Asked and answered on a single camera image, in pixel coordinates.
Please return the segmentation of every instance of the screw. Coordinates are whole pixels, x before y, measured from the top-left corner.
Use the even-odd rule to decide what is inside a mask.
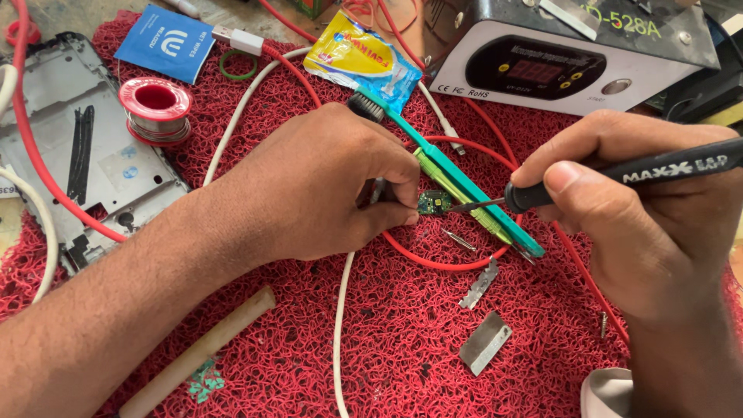
[[[607,319],[606,312],[601,311],[601,339],[602,340],[606,337],[606,319]]]
[[[689,32],[680,32],[678,34],[678,39],[684,44],[688,45],[692,43],[692,36],[689,35]]]

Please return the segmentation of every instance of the forearm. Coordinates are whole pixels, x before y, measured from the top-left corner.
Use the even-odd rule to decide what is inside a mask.
[[[632,416],[743,416],[743,359],[724,304],[667,325],[628,317]]]
[[[200,300],[233,279],[214,269],[218,253],[209,250],[218,244],[196,205],[192,196],[176,202],[0,325],[5,416],[91,416]]]

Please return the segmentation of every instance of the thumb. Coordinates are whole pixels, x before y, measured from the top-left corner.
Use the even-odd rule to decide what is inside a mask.
[[[360,210],[359,215],[366,227],[367,242],[382,231],[401,225],[413,225],[418,221],[418,211],[397,202],[378,202]]]
[[[628,252],[646,251],[655,247],[653,243],[665,245],[670,240],[633,189],[588,167],[573,161],[557,162],[545,172],[544,182],[565,214],[561,222],[578,225],[599,247],[631,257]]]

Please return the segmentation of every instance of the red solder spool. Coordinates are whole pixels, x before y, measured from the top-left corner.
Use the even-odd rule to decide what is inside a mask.
[[[126,110],[126,128],[153,147],[180,144],[191,135],[188,112],[193,97],[177,85],[157,77],[134,78],[119,89]]]

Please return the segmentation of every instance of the yellow glue packet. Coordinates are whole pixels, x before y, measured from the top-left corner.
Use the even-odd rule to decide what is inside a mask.
[[[365,29],[342,10],[315,42],[305,70],[341,86],[366,87],[400,113],[421,72],[373,30]]]

